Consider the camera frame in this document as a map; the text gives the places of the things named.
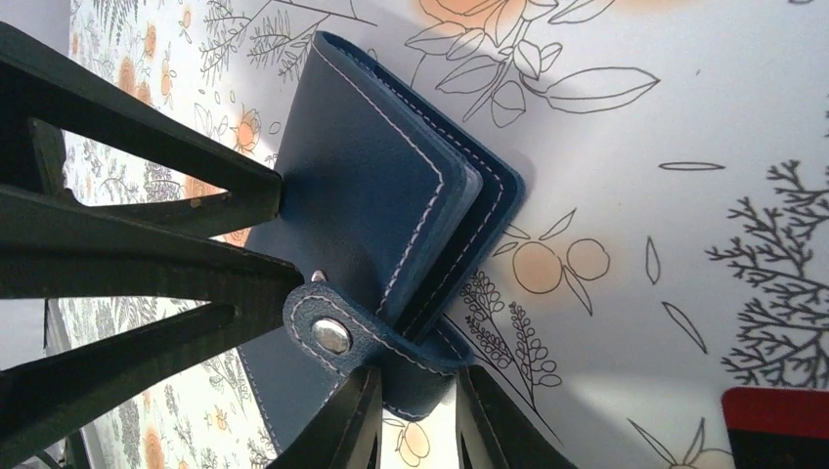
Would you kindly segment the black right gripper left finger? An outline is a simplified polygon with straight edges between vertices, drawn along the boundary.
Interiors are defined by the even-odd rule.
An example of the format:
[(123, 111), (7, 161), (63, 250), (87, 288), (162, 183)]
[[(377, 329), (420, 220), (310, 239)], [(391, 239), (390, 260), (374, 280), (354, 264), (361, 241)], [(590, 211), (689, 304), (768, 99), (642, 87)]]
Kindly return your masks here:
[(381, 415), (381, 372), (360, 366), (268, 469), (377, 468)]

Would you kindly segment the navy blue card holder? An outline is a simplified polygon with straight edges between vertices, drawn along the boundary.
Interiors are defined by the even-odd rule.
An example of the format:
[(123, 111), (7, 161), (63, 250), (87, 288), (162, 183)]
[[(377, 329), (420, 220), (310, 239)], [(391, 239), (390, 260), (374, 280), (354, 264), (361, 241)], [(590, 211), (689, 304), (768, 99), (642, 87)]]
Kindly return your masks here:
[(519, 207), (521, 176), (330, 32), (314, 36), (275, 167), (280, 214), (246, 247), (323, 275), (239, 349), (275, 446), (361, 365), (379, 368), (386, 409), (425, 418), (474, 360), (444, 312)]

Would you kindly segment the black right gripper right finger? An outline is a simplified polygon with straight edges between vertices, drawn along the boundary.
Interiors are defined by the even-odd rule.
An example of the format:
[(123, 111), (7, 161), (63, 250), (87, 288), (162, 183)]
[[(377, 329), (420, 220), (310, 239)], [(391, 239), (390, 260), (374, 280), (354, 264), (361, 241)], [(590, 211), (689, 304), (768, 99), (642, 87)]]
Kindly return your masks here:
[(463, 469), (575, 469), (480, 365), (458, 370), (458, 463)]

